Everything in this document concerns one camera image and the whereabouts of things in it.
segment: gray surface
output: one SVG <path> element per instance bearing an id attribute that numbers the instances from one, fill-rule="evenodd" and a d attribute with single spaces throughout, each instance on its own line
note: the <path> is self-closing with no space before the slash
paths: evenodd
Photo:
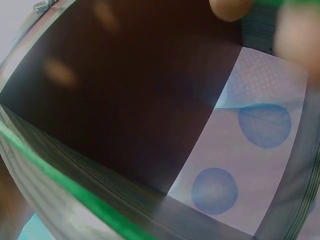
<path id="1" fill-rule="evenodd" d="M 301 120 L 281 182 L 255 236 L 282 240 L 303 201 L 320 144 L 320 94 L 307 89 Z"/>

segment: green edge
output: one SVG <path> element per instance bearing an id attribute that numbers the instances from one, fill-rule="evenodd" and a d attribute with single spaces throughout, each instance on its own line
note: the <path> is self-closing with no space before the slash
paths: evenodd
<path id="1" fill-rule="evenodd" d="M 35 164 L 44 174 L 66 189 L 121 237 L 126 240 L 155 240 L 154 237 L 130 222 L 105 201 L 65 176 L 35 154 L 20 138 L 8 129 L 2 121 L 0 121 L 0 134 L 2 134 L 31 163 Z"/>

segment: blue polka dot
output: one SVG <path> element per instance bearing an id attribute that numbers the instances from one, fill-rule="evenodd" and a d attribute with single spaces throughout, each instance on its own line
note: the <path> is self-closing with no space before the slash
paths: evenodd
<path id="1" fill-rule="evenodd" d="M 221 168 L 208 168 L 196 176 L 191 189 L 194 205 L 208 215 L 223 214 L 238 199 L 238 186 L 232 175 Z"/>
<path id="2" fill-rule="evenodd" d="M 317 196 L 315 196 L 315 199 L 313 200 L 313 203 L 309 210 L 309 214 L 312 213 L 312 211 L 316 208 L 316 205 L 317 205 Z"/>
<path id="3" fill-rule="evenodd" d="M 288 138 L 291 130 L 288 110 L 274 104 L 242 107 L 238 120 L 246 139 L 264 149 L 280 146 Z"/>

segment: blurry finger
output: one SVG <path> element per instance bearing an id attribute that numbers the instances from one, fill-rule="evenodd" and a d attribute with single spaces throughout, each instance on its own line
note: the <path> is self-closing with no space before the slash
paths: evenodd
<path id="1" fill-rule="evenodd" d="M 286 5 L 278 15 L 274 49 L 286 60 L 305 67 L 314 86 L 320 84 L 320 8 Z"/>
<path id="2" fill-rule="evenodd" d="M 78 78 L 76 74 L 61 61 L 48 58 L 44 62 L 44 69 L 49 79 L 66 89 L 74 90 L 78 87 Z"/>
<path id="3" fill-rule="evenodd" d="M 253 0 L 209 0 L 213 13 L 226 22 L 244 17 L 250 10 Z"/>

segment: fingertip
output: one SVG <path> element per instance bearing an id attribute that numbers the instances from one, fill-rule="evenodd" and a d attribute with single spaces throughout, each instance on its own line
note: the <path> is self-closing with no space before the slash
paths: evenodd
<path id="1" fill-rule="evenodd" d="M 234 22 L 251 9 L 253 0 L 209 0 L 213 13 L 221 20 Z"/>

